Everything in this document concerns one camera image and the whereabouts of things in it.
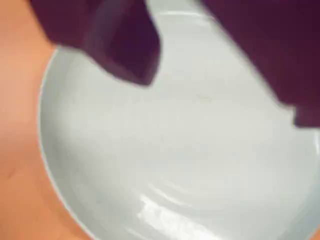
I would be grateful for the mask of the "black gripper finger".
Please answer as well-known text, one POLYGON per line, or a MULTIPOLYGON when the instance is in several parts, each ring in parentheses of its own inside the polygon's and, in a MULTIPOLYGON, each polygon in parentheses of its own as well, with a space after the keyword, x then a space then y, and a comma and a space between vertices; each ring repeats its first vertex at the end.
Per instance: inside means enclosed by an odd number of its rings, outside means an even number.
POLYGON ((204 0, 202 4, 263 75, 294 124, 320 126, 320 3, 204 0))
POLYGON ((144 0, 32 0, 30 5, 52 43, 83 51, 121 80, 151 84, 161 40, 144 0))

